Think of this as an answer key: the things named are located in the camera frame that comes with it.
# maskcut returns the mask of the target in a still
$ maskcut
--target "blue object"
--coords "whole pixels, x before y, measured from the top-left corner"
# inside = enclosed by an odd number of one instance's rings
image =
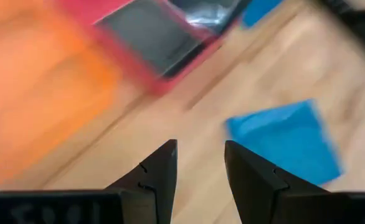
[[[321,185],[341,174],[335,149],[323,131],[313,100],[227,120],[235,142],[292,174]]]
[[[247,27],[254,26],[281,2],[282,0],[253,0],[244,12],[244,24]]]

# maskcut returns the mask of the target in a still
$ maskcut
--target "orange surface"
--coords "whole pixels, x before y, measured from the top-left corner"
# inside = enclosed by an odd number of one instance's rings
[[[0,183],[104,110],[117,74],[64,15],[0,0]]]

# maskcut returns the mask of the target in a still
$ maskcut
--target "hardwood floor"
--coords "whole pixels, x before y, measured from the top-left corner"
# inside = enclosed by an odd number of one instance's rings
[[[99,189],[178,139],[173,223],[240,223],[224,167],[224,121],[316,99],[344,175],[330,190],[365,190],[365,50],[322,8],[285,0],[234,29],[211,58],[156,98],[123,80],[112,108],[16,180],[12,189]]]

